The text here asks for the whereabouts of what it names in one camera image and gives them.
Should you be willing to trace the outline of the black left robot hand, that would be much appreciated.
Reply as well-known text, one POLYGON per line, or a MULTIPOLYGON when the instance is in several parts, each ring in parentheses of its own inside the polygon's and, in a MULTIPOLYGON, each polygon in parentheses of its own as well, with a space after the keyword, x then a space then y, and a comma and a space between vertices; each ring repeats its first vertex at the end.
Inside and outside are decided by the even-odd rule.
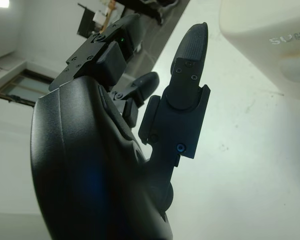
POLYGON ((138 14, 92 34, 32 116, 36 198, 54 240, 171 240, 167 210, 180 157, 194 158, 210 89, 200 87, 208 25, 193 25, 162 95, 156 72, 113 90, 144 37, 138 14))

